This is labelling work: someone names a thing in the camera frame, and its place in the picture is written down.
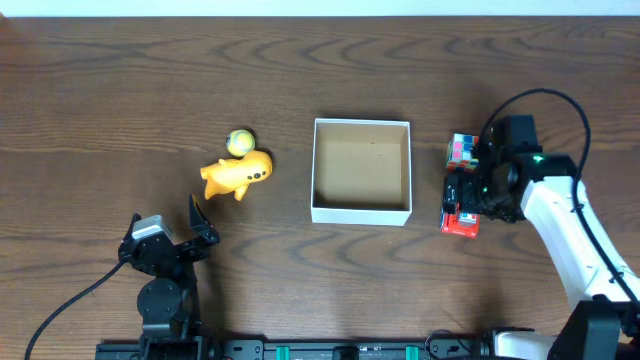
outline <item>rubik's cube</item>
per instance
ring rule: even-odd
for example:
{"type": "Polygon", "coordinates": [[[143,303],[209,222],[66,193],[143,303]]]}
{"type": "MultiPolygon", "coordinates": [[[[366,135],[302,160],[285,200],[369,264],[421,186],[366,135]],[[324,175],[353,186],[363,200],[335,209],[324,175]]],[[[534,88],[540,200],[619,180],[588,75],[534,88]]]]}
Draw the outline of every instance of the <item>rubik's cube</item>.
{"type": "Polygon", "coordinates": [[[471,148],[477,143],[477,136],[453,134],[447,153],[447,170],[473,172],[478,166],[478,159],[471,157],[471,148]]]}

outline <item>wooden table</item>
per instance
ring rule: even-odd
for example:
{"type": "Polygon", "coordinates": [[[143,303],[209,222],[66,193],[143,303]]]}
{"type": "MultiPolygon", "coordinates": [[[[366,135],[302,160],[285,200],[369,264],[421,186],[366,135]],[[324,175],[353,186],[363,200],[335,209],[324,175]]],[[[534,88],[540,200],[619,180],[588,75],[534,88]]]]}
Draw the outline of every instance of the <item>wooden table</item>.
{"type": "MultiPolygon", "coordinates": [[[[197,266],[208,329],[284,338],[418,338],[492,325],[557,333],[569,309],[528,223],[438,230],[452,132],[477,133],[528,88],[590,115],[585,181],[640,269],[640,22],[635,18],[5,19],[0,39],[0,357],[117,262],[131,214],[162,214],[180,241],[199,168],[250,127],[276,171],[238,203],[202,205],[222,243],[197,266]],[[406,226],[314,225],[316,117],[411,122],[406,226]]],[[[540,95],[547,151],[579,154],[573,110],[540,95]]],[[[36,359],[88,359],[137,339],[150,277],[125,266],[44,332],[36,359]]]]}

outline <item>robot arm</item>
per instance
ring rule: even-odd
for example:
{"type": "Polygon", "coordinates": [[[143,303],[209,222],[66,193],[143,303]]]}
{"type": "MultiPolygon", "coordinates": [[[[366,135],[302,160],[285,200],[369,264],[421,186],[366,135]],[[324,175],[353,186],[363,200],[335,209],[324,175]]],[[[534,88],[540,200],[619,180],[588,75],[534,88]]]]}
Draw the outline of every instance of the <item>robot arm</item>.
{"type": "MultiPolygon", "coordinates": [[[[542,181],[531,180],[522,197],[521,209],[544,241],[553,264],[558,270],[567,293],[569,306],[575,309],[578,302],[591,300],[603,294],[610,301],[630,301],[587,237],[573,211],[570,176],[550,176],[542,181]]],[[[631,290],[640,296],[640,282],[624,259],[618,254],[609,236],[593,212],[582,181],[578,185],[582,212],[616,269],[622,274],[631,290]]]]}
{"type": "Polygon", "coordinates": [[[621,330],[639,337],[638,278],[598,221],[581,181],[574,201],[580,169],[567,155],[542,151],[533,117],[507,116],[491,125],[474,152],[476,172],[447,176],[443,209],[451,213],[459,208],[509,223],[531,221],[573,311],[558,337],[522,330],[493,333],[488,341],[491,354],[532,360],[613,359],[620,353],[621,330]]]}

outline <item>tennis ball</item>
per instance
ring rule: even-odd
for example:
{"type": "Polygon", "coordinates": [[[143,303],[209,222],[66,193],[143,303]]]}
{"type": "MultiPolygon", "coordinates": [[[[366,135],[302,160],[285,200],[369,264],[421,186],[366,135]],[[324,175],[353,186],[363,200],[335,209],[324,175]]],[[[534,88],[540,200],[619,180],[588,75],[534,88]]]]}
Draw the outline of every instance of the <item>tennis ball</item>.
{"type": "Polygon", "coordinates": [[[253,135],[247,130],[234,130],[227,136],[227,150],[233,156],[242,157],[256,147],[253,135]]]}

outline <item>white box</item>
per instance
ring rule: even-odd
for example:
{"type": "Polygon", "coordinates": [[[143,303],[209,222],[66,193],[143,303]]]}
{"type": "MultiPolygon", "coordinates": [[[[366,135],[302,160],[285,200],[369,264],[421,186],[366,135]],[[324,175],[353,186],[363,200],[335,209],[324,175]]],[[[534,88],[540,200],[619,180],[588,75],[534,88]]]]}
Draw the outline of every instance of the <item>white box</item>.
{"type": "Polygon", "coordinates": [[[408,122],[316,119],[314,223],[402,226],[411,210],[408,122]]]}

